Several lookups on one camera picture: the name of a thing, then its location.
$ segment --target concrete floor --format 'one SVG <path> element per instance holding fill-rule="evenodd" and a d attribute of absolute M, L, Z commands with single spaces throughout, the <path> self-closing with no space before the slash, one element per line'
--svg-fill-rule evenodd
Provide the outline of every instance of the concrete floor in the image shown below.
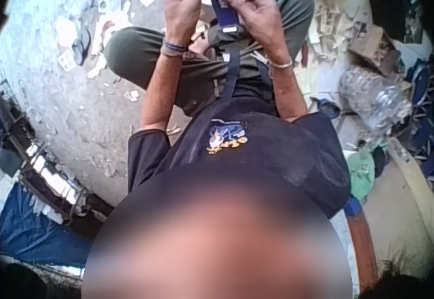
<path fill-rule="evenodd" d="M 136 14 L 130 18 L 132 24 L 164 27 L 161 0 L 150 7 L 130 1 L 130 11 Z M 57 18 L 83 24 L 93 36 L 99 17 L 95 5 L 93 0 L 11 0 L 9 22 L 0 36 L 0 58 L 2 75 L 37 136 L 86 187 L 115 205 L 126 195 L 127 139 L 130 125 L 139 127 L 144 92 L 124 80 L 113 84 L 117 77 L 109 69 L 88 79 L 96 59 L 88 58 L 69 73 L 58 63 L 65 48 L 58 45 Z M 133 90 L 140 93 L 137 102 L 123 96 Z M 176 108 L 174 121 L 182 126 L 188 119 Z"/>
<path fill-rule="evenodd" d="M 424 277 L 434 259 L 433 244 L 412 190 L 394 161 L 375 179 L 363 210 L 379 270 L 391 261 L 403 273 Z"/>

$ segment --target blue packet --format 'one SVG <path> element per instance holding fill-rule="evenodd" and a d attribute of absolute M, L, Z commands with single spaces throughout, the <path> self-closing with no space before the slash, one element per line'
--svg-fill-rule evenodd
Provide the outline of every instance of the blue packet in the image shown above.
<path fill-rule="evenodd" d="M 235 12 L 225 0 L 211 0 L 212 7 L 216 12 L 219 25 L 223 32 L 235 32 L 239 24 L 238 13 Z"/>

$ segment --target bracelet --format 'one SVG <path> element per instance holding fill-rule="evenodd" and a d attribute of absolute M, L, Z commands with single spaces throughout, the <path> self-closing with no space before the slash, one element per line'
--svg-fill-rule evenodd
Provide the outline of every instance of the bracelet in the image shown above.
<path fill-rule="evenodd" d="M 161 46 L 160 53 L 167 57 L 179 57 L 183 58 L 184 54 L 189 51 L 187 45 L 174 45 L 169 43 L 167 40 L 163 40 L 163 45 Z"/>
<path fill-rule="evenodd" d="M 288 67 L 292 66 L 292 57 L 290 57 L 290 62 L 287 64 L 279 65 L 279 64 L 275 64 L 269 60 L 269 65 L 272 67 L 275 67 L 275 68 L 288 68 Z"/>
<path fill-rule="evenodd" d="M 188 45 L 175 45 L 173 43 L 168 42 L 166 39 L 163 39 L 163 45 L 169 49 L 175 50 L 177 52 L 185 53 L 189 50 Z"/>

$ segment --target blue tarp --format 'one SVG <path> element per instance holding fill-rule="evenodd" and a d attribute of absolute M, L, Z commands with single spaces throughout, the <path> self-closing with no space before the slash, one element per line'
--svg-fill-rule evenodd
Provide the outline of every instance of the blue tarp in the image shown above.
<path fill-rule="evenodd" d="M 37 264 L 84 267 L 92 243 L 40 214 L 15 183 L 0 214 L 0 253 Z"/>

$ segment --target sleeve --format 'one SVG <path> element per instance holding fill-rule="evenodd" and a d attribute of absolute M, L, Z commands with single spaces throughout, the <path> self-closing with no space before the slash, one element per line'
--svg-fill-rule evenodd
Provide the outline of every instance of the sleeve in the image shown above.
<path fill-rule="evenodd" d="M 128 192 L 146 182 L 170 150 L 167 134 L 160 129 L 135 133 L 128 141 Z"/>
<path fill-rule="evenodd" d="M 312 143 L 315 169 L 304 185 L 309 197 L 331 218 L 348 202 L 351 177 L 330 118 L 315 113 L 297 119 L 294 124 L 304 129 Z"/>

